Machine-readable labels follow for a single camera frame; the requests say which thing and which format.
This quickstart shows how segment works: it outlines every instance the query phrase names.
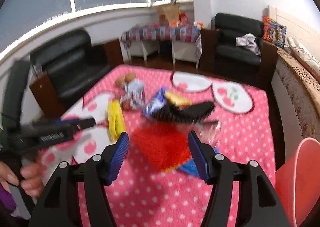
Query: polka dot blanket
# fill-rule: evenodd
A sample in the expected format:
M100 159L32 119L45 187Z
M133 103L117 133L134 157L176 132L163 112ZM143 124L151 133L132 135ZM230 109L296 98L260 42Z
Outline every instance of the polka dot blanket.
M77 134L73 141L50 147L43 155L48 181L61 161L85 162L92 155L101 153L109 142L105 109L108 100L120 94L114 86L117 77L133 72L145 82L146 101L165 86L189 98L193 102L214 100L212 88L202 92L183 92L172 84L172 71L146 69L121 65L98 82L63 118L94 116L97 127ZM213 82L225 82L208 78ZM246 114L235 114L217 104L209 119L222 122L217 148L235 162L257 160L271 183L275 184L275 158L272 134L268 119L268 100L262 90L244 86L253 101L253 108ZM148 123L141 111L123 111L128 134ZM234 183L228 227L235 226L239 185ZM206 211L212 186L197 177L179 170L158 172L133 143L119 176L106 187L110 207L119 227L198 227ZM84 227L90 227L84 186L79 184L79 204Z

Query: colorful pillow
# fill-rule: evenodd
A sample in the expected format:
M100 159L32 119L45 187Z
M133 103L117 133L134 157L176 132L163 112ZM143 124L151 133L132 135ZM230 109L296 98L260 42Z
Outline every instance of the colorful pillow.
M279 46L284 47L285 35L287 33L287 27L279 24L273 19L263 16L263 39Z
M320 62L298 40L291 37L288 37L287 40L293 50L294 57L320 82Z

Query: silver screw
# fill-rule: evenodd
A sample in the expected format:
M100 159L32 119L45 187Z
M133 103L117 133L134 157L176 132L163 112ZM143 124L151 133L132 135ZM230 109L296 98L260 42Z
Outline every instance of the silver screw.
M222 154L216 154L215 158L220 161L224 160L224 156Z
M101 160L101 155L94 155L93 157L92 157L92 160L93 161L100 161Z
M255 161L255 160L251 160L250 161L250 165L253 166L253 167L257 167L258 166L258 162Z
M61 162L61 163L59 164L59 167L60 167L60 168L65 168L65 167L67 167L67 165L68 165L68 163L67 163L66 161L63 161L63 162Z

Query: orange container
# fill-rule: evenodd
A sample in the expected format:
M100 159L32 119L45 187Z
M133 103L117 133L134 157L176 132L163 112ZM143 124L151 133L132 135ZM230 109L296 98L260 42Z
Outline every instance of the orange container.
M276 171L276 192L292 227L300 226L320 196L320 143L304 139Z

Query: yellow cloth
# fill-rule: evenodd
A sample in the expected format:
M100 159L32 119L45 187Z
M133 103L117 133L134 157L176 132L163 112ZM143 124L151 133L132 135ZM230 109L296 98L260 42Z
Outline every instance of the yellow cloth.
M122 132L126 132L120 102L113 100L108 104L108 122L112 142L116 142Z
M187 99L185 97L182 97L181 95L179 95L177 93L165 91L164 96L170 104L174 104L176 106L192 105L192 101L190 101L189 99Z

